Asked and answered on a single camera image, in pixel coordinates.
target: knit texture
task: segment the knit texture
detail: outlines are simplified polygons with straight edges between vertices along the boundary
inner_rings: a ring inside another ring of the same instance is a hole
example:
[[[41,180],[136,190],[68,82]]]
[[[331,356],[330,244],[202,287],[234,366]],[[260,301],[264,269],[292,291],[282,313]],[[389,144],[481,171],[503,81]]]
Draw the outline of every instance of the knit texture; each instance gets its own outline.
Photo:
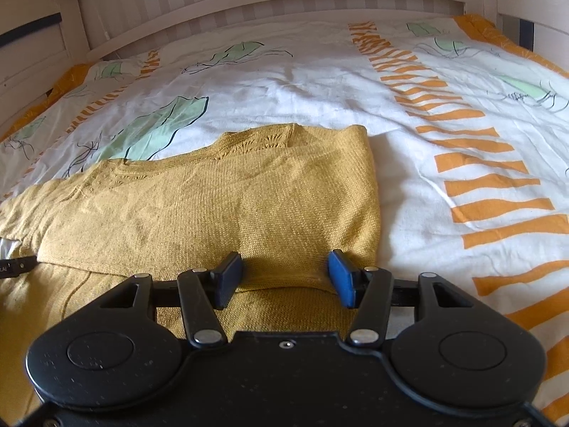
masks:
[[[42,263],[0,285],[2,334],[26,330],[15,338],[17,348],[0,343],[3,365],[22,369],[35,336],[125,277],[175,279],[190,268],[215,267],[231,251],[243,256],[245,276],[218,314],[230,337],[236,330],[345,332],[353,313],[331,294],[326,258],[342,249],[358,265],[375,262],[373,158],[361,126],[224,133],[189,154],[102,161],[32,186],[0,205],[0,236],[22,241],[17,254],[37,254]],[[33,288],[32,297],[30,284],[46,277],[51,285],[44,293]],[[37,324],[28,319],[30,308],[42,316]],[[177,309],[161,309],[158,319],[183,336]],[[0,416],[13,422],[29,409],[23,400],[31,392],[23,371],[10,374],[0,381]]]

